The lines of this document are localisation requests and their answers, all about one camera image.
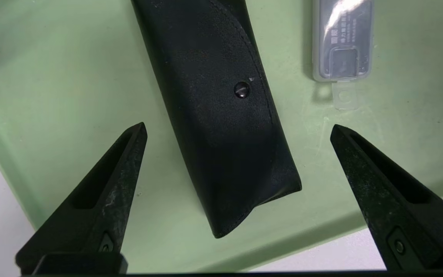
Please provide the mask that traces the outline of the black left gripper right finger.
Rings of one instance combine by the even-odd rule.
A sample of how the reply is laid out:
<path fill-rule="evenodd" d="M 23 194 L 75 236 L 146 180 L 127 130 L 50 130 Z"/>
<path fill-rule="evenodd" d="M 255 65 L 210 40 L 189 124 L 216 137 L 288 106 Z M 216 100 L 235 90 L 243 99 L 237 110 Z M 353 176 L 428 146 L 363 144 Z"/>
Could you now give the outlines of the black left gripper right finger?
<path fill-rule="evenodd" d="M 443 199 L 351 128 L 330 141 L 388 270 L 443 270 Z"/>

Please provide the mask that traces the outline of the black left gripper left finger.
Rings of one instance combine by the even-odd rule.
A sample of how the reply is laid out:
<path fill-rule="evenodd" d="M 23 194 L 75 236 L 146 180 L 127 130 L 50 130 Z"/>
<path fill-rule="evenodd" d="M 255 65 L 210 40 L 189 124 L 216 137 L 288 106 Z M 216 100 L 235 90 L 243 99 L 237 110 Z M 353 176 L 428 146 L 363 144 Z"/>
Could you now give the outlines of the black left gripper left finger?
<path fill-rule="evenodd" d="M 127 128 L 17 252 L 23 275 L 124 275 L 121 254 L 147 142 Z"/>

